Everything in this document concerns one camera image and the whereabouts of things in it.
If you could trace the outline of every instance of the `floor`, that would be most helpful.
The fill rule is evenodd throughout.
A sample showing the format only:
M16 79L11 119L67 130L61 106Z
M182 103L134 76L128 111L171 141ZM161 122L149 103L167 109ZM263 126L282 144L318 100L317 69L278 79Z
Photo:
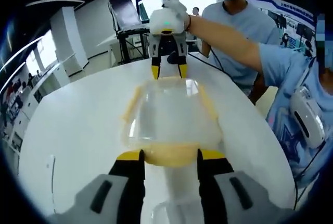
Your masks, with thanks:
M99 71L111 68L114 65L115 58L110 58L109 53L104 53L89 59L89 64L84 68L84 72L80 72L70 77L71 82L77 81L85 76L97 73ZM265 118L277 92L276 87L269 87L266 93L258 100L256 108Z

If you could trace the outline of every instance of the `clear plastic container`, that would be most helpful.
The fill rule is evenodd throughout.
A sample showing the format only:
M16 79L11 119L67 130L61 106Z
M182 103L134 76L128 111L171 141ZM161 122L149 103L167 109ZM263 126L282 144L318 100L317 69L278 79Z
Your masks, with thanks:
M152 224L204 224L201 199L163 202L153 209L151 219Z
M138 87L123 119L124 144L143 149L146 162L158 166L187 165L198 148L215 149L222 140L213 104L192 79L160 78Z

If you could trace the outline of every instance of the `white table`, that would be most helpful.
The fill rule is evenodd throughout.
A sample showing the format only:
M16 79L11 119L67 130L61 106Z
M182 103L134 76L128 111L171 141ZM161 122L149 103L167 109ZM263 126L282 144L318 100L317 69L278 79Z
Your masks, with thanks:
M219 112L224 152L235 170L243 170L267 188L280 207L292 207L294 183L273 132L241 90L223 73L187 58L188 77L206 87ZM161 76L178 74L162 60ZM58 213L74 204L75 194L101 173L108 173L127 148L120 143L124 114L135 88L152 79L151 60L111 68L73 82L41 101L25 133L19 179L46 215L53 213L46 163L56 157L54 202ZM198 195L194 166L166 169L146 164L142 223L170 197Z

